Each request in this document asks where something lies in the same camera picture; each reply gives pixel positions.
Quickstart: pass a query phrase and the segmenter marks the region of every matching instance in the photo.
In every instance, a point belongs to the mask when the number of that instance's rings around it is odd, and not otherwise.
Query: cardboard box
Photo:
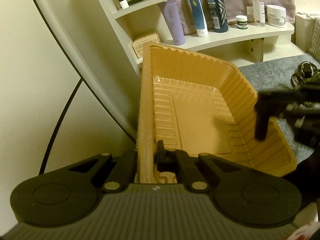
[[[134,39],[132,47],[133,47],[135,53],[137,54],[138,58],[143,57],[143,44],[148,41],[160,43],[158,33],[156,31],[151,31],[151,32],[146,33],[144,35],[138,36]]]

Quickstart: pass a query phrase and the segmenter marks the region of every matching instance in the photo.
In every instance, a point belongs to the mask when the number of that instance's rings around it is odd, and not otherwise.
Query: clear spray bottle
[[[263,0],[252,0],[252,3],[255,25],[264,27],[266,25],[264,2]]]

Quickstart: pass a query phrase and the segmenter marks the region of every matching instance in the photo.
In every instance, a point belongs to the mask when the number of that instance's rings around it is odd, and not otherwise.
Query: gray carpet
[[[253,87],[257,90],[281,90],[291,89],[291,75],[297,70],[298,65],[303,61],[310,61],[320,68],[311,55],[303,54],[294,57],[285,57],[266,62],[259,62],[248,66],[240,67],[239,70],[246,76]],[[291,127],[283,119],[277,120],[284,136],[286,137],[298,163],[308,158],[313,149],[294,141]]]

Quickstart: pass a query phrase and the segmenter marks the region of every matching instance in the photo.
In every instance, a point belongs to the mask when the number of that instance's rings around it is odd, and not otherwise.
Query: black clamp
[[[187,190],[197,193],[209,190],[208,182],[188,153],[177,149],[166,150],[163,140],[157,142],[156,163],[158,171],[175,173],[177,181]]]
[[[103,153],[20,183],[10,197],[18,220],[41,227],[75,222],[89,214],[103,193],[125,190],[134,181],[136,151],[120,158]]]

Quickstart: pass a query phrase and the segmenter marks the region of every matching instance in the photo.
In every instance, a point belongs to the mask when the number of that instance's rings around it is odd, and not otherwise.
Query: black rope
[[[60,115],[60,118],[56,124],[56,127],[54,128],[53,130],[53,133],[51,135],[51,138],[50,138],[50,141],[49,141],[49,144],[47,146],[47,150],[45,151],[44,153],[44,157],[43,157],[43,160],[42,160],[42,163],[41,163],[41,167],[40,167],[40,171],[39,171],[39,175],[41,174],[44,174],[44,170],[45,170],[45,167],[47,165],[47,162],[48,162],[48,158],[49,158],[49,155],[50,155],[50,152],[51,152],[51,149],[52,149],[52,146],[53,146],[53,143],[54,143],[54,140],[58,134],[58,131],[59,131],[59,128],[62,124],[62,121],[63,121],[63,118],[64,116],[66,115],[67,111],[68,111],[68,108],[73,100],[73,98],[75,97],[80,85],[82,83],[82,79],[79,80],[78,84],[76,85],[75,89],[73,90],[69,100],[67,101],[66,105],[64,106],[64,109]]]

